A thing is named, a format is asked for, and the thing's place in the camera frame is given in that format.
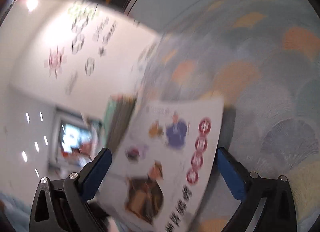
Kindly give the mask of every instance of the red circle logo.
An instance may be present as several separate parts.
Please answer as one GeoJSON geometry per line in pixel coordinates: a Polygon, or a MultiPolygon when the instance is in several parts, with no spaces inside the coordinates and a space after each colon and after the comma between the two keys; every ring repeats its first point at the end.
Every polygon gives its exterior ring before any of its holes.
{"type": "Polygon", "coordinates": [[[211,129],[211,120],[209,118],[204,118],[200,121],[199,132],[200,134],[206,135],[210,132],[211,129]]]}
{"type": "Polygon", "coordinates": [[[207,150],[208,141],[205,137],[198,136],[196,140],[196,150],[198,153],[203,153],[207,150]]]}
{"type": "Polygon", "coordinates": [[[191,185],[194,185],[198,182],[199,180],[199,174],[194,168],[190,168],[189,171],[187,172],[187,181],[191,185]]]}
{"type": "Polygon", "coordinates": [[[195,152],[191,158],[191,165],[196,170],[199,170],[203,165],[203,156],[201,153],[195,152]]]}

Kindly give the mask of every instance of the person illustration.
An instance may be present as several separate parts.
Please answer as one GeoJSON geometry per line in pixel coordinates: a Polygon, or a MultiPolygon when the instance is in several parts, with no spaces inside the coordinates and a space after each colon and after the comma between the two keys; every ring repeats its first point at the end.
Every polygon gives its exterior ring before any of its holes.
{"type": "Polygon", "coordinates": [[[163,193],[157,180],[163,179],[161,163],[155,161],[147,177],[127,178],[128,201],[125,209],[152,225],[163,204],[163,193]]]}
{"type": "Polygon", "coordinates": [[[161,137],[163,135],[163,128],[159,126],[159,121],[156,120],[149,129],[149,137],[161,137]]]}
{"type": "Polygon", "coordinates": [[[183,119],[179,119],[179,115],[175,111],[172,116],[172,125],[168,126],[166,130],[167,145],[174,149],[181,149],[185,145],[186,134],[187,125],[183,119]]]}
{"type": "Polygon", "coordinates": [[[130,148],[126,151],[126,156],[129,161],[138,162],[139,159],[139,149],[138,148],[130,148]]]}

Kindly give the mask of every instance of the metal rivet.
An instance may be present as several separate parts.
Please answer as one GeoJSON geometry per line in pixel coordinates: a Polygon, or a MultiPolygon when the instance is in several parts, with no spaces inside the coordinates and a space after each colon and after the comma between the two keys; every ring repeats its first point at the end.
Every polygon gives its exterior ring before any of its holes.
{"type": "Polygon", "coordinates": [[[77,177],[78,177],[77,173],[72,173],[72,174],[69,175],[70,179],[76,179],[77,177]]]}
{"type": "Polygon", "coordinates": [[[46,183],[47,181],[48,181],[48,178],[47,177],[43,177],[43,178],[41,178],[41,183],[46,183]]]}
{"type": "Polygon", "coordinates": [[[259,177],[259,175],[256,172],[251,172],[250,177],[253,179],[257,179],[259,177]]]}
{"type": "Polygon", "coordinates": [[[285,177],[284,175],[281,175],[281,176],[280,176],[280,179],[281,179],[282,181],[287,181],[287,180],[288,180],[288,178],[285,177]]]}

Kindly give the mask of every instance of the paper flyer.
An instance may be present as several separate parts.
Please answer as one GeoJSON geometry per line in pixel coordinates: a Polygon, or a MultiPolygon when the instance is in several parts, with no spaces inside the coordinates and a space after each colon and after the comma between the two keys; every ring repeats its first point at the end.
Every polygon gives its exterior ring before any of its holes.
{"type": "Polygon", "coordinates": [[[101,205],[133,231],[187,231],[211,173],[222,113],[222,97],[145,105],[113,156],[101,205]]]}

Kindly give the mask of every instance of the orange pattern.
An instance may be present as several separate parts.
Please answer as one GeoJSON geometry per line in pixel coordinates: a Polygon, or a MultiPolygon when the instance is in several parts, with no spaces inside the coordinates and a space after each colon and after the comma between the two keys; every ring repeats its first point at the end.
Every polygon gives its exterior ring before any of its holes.
{"type": "Polygon", "coordinates": [[[153,88],[147,92],[148,100],[157,100],[159,98],[159,92],[156,88],[153,88]]]}
{"type": "Polygon", "coordinates": [[[171,81],[182,85],[190,73],[194,71],[195,63],[192,60],[186,60],[180,63],[171,76],[171,81]]]}
{"type": "Polygon", "coordinates": [[[265,17],[265,15],[260,14],[259,12],[251,12],[247,15],[242,16],[241,18],[238,18],[238,20],[234,23],[232,27],[253,28],[255,24],[257,24],[260,20],[262,20],[265,17]]]}
{"type": "Polygon", "coordinates": [[[283,37],[283,49],[303,53],[313,62],[320,51],[320,39],[302,27],[291,27],[283,37]]]}
{"type": "Polygon", "coordinates": [[[227,219],[211,219],[203,221],[198,229],[198,232],[220,232],[228,223],[227,219]]]}
{"type": "Polygon", "coordinates": [[[241,92],[259,78],[259,70],[250,62],[232,62],[215,75],[213,91],[222,93],[226,104],[233,104],[241,92]]]}
{"type": "Polygon", "coordinates": [[[216,2],[212,3],[212,4],[209,6],[209,8],[207,9],[207,11],[212,11],[212,10],[220,7],[223,3],[224,3],[224,1],[222,1],[222,0],[216,1],[216,2]]]}
{"type": "Polygon", "coordinates": [[[174,57],[177,54],[177,49],[173,49],[172,51],[170,51],[169,53],[167,53],[162,59],[161,62],[163,64],[166,64],[168,61],[171,60],[172,57],[174,57]]]}

